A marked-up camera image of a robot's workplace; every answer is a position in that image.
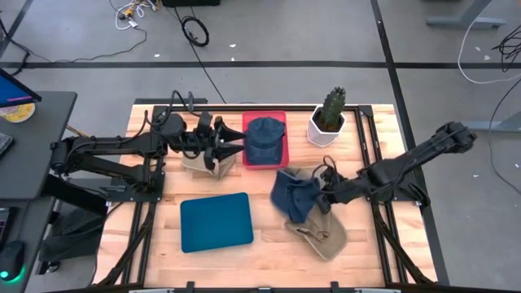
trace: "red plastic bin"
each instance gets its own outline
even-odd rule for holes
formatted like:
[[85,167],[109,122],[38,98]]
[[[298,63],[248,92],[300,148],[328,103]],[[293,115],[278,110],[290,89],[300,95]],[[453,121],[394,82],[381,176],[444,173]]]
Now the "red plastic bin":
[[276,165],[254,165],[249,164],[246,159],[246,151],[243,151],[243,165],[244,168],[249,170],[266,170],[266,169],[277,169],[284,168],[290,162],[289,147],[287,143],[287,123],[286,123],[286,112],[284,111],[246,111],[243,112],[243,132],[247,130],[247,124],[250,121],[261,117],[270,117],[284,123],[284,137],[282,137],[282,159],[280,164]]

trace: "computer monitor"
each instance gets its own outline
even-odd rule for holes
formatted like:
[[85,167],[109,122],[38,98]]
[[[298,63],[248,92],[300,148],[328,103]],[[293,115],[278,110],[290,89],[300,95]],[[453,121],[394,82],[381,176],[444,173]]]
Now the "computer monitor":
[[0,108],[40,102],[42,97],[0,69]]

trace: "teal mouse pad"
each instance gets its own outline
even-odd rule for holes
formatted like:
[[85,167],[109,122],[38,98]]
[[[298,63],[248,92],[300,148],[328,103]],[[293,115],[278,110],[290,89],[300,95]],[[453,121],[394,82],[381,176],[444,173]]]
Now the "teal mouse pad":
[[231,247],[253,242],[252,215],[245,193],[181,203],[183,252]]

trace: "concrete floor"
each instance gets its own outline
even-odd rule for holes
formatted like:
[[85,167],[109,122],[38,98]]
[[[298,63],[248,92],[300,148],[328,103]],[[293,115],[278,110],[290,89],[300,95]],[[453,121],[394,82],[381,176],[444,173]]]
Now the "concrete floor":
[[[430,28],[425,19],[459,13],[470,2],[380,0],[395,62],[455,62],[464,31]],[[0,2],[8,28],[22,5]],[[369,1],[223,0],[219,7],[196,7],[195,12],[211,34],[210,44],[197,49],[203,61],[385,61]],[[462,60],[499,62],[500,55],[490,49],[519,25],[520,14],[518,1],[491,3],[483,15],[502,17],[507,25],[471,32]],[[196,61],[178,22],[165,10],[145,11],[138,22],[148,31],[146,43],[130,53],[96,61]],[[113,10],[105,0],[91,0],[89,5],[34,1],[15,33],[15,40],[52,60],[112,53],[141,38],[141,32],[116,30]],[[22,55],[9,45],[0,61],[17,62]],[[36,57],[29,61],[42,62]],[[479,81],[519,73],[466,71]],[[349,103],[395,103],[386,68],[209,68],[208,73],[229,103],[320,103],[335,85],[347,89]],[[489,120],[512,85],[475,85],[457,69],[398,69],[397,73],[416,142],[450,120]],[[76,91],[70,124],[97,135],[123,133],[136,98],[167,98],[175,89],[220,103],[200,68],[39,68],[24,70],[18,78],[34,90]],[[520,94],[521,88],[511,93],[498,119],[521,110]],[[427,189],[451,284],[519,289],[521,198],[493,174],[485,134],[478,133],[475,147],[465,155],[446,155],[427,164],[423,169]],[[493,146],[499,171],[517,184],[519,136],[493,135]],[[28,292],[84,286],[93,265],[89,257],[66,261],[58,273],[33,277]]]

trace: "green cactus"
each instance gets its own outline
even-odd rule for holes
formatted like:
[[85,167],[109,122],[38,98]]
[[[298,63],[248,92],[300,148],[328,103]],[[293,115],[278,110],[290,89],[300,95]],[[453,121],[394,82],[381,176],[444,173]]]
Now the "green cactus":
[[326,132],[338,131],[340,128],[339,118],[344,110],[344,105],[345,89],[337,86],[327,95],[324,101],[318,117],[318,128]]

